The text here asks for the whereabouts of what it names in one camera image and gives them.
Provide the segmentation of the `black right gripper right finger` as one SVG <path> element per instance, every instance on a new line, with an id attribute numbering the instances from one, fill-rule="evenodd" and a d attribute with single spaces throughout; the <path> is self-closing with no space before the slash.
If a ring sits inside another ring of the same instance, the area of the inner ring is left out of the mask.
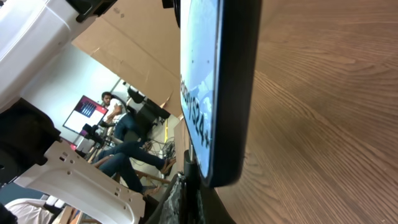
<path id="1" fill-rule="evenodd" d="M 198 189 L 198 217 L 204 224 L 235 224 L 215 189 L 200 184 Z"/>

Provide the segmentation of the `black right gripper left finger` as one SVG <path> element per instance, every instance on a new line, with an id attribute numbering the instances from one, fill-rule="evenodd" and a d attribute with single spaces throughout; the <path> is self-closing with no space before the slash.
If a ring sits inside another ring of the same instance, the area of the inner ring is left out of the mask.
<path id="1" fill-rule="evenodd" d="M 185 211 L 185 177 L 177 173 L 146 224 L 183 224 Z"/>

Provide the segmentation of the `blue Samsung smartphone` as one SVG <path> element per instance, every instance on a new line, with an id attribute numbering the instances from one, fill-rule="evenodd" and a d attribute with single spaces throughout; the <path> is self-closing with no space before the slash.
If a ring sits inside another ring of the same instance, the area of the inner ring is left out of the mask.
<path id="1" fill-rule="evenodd" d="M 207 187 L 235 183 L 243 169 L 262 3 L 180 3 L 180 99 Z"/>

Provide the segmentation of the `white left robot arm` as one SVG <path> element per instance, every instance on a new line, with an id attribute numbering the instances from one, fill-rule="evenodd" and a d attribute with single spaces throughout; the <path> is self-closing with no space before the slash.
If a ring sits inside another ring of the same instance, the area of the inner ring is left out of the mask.
<path id="1" fill-rule="evenodd" d="M 1 8 L 1 183 L 63 200 L 101 223 L 137 223 L 142 195 L 89 164 L 23 98 L 35 76 L 112 1 L 7 1 Z"/>

